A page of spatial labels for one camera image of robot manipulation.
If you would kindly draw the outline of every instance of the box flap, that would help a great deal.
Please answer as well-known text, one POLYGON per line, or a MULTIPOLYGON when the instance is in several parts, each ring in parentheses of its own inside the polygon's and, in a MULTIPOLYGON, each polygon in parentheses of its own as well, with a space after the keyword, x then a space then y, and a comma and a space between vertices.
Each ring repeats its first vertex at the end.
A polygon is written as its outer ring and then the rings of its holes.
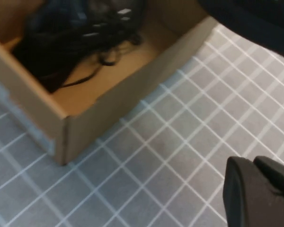
POLYGON ((67 114, 0 44, 0 98, 19 105, 35 126, 55 141, 56 157, 63 162, 67 114))
POLYGON ((105 93, 83 114, 71 118, 67 162, 183 66, 202 46, 216 24, 213 18, 207 17, 157 59, 105 93))

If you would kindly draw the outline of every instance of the black object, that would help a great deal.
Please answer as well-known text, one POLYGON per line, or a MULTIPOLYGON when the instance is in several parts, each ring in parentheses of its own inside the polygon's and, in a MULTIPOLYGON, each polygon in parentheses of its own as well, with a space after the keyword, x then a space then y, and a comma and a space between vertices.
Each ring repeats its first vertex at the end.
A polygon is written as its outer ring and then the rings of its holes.
POLYGON ((284 0, 198 0, 233 32, 284 56, 284 0))
POLYGON ((120 43, 142 42, 137 30, 145 5, 146 0, 47 0, 27 18, 24 38, 12 53, 49 92, 59 89, 84 57, 98 53, 99 67, 64 87, 85 82, 102 65, 119 60, 120 43), (111 51, 117 59, 107 62, 111 51))
POLYGON ((284 166, 230 157, 223 200, 229 227, 284 227, 284 166))

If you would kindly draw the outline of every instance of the open cardboard box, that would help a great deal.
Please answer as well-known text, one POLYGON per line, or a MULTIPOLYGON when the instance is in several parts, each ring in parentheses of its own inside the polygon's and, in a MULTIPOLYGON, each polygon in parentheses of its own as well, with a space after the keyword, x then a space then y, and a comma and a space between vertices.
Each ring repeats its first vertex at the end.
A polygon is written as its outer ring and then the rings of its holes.
MULTIPOLYGON (((150 0, 144 43, 90 81, 47 93, 9 53, 21 39, 25 16, 41 0, 0 0, 0 104, 59 164, 72 161, 156 86, 196 53, 216 22, 195 0, 150 0)), ((89 75, 93 57, 68 82, 89 75)))

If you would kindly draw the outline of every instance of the grid pattern floor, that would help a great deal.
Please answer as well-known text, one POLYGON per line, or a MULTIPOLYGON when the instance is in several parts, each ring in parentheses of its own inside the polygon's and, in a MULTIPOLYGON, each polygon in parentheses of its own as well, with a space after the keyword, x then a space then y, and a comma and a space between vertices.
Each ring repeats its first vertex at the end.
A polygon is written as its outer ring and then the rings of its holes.
POLYGON ((0 109, 0 227, 226 227, 226 159, 257 155, 284 164, 284 59, 219 25, 65 167, 0 109))

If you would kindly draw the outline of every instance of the gray tile floor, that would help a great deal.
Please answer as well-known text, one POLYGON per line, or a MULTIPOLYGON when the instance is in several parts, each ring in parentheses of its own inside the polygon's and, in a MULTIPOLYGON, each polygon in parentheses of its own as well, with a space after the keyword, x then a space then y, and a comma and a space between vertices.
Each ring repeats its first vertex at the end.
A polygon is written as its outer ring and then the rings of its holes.
POLYGON ((0 110, 0 227, 225 227, 226 159, 284 164, 284 59, 222 26, 68 166, 0 110))

